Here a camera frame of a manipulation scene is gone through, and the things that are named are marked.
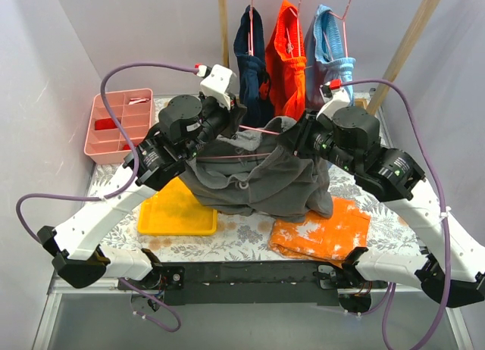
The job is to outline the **pink wire hanger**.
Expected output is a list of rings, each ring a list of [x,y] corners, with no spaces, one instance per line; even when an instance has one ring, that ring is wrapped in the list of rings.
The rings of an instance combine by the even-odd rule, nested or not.
[[[272,136],[278,136],[280,133],[262,129],[262,128],[256,128],[256,127],[249,127],[249,126],[244,126],[242,125],[242,132],[247,133],[248,131],[254,131],[258,132],[260,134],[267,134],[267,135],[272,135]],[[198,155],[197,158],[202,158],[202,159],[207,159],[207,160],[222,160],[222,159],[240,159],[240,158],[262,158],[262,157],[267,157],[269,153],[252,153],[248,155],[215,155],[215,156],[200,156]]]

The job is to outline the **grey shorts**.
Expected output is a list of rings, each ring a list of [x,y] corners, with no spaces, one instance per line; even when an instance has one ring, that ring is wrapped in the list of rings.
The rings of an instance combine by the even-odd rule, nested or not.
[[[295,124],[291,117],[275,117],[263,129],[282,133]],[[186,162],[180,179],[201,205],[223,214],[249,216],[256,211],[275,219],[301,223],[309,211],[324,218],[333,214],[327,162],[301,159],[277,143],[277,136],[254,131],[233,138],[219,136],[200,156],[269,153],[262,158]]]

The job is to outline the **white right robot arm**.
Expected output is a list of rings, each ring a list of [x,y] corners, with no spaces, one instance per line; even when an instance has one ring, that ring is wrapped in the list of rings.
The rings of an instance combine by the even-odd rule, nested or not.
[[[359,246],[337,271],[351,287],[385,281],[422,289],[435,302],[442,299],[446,261],[443,224],[450,236],[449,297],[459,308],[484,300],[484,247],[450,214],[425,173],[406,152],[381,144],[380,122],[364,109],[339,109],[331,118],[308,111],[277,141],[299,158],[320,157],[352,175],[355,184],[402,218],[427,247],[419,256],[392,255]]]

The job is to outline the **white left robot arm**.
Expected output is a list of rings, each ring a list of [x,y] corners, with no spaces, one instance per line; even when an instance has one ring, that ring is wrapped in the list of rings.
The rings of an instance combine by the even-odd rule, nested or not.
[[[135,280],[144,289],[154,289],[161,280],[161,262],[148,249],[117,249],[102,245],[105,236],[133,209],[161,191],[186,169],[192,160],[219,135],[231,138],[237,132],[246,107],[230,99],[228,108],[216,98],[179,95],[159,112],[159,122],[129,153],[109,181],[118,188],[135,177],[126,191],[112,198],[95,200],[56,227],[38,232],[49,252],[57,275],[76,289],[103,277]]]

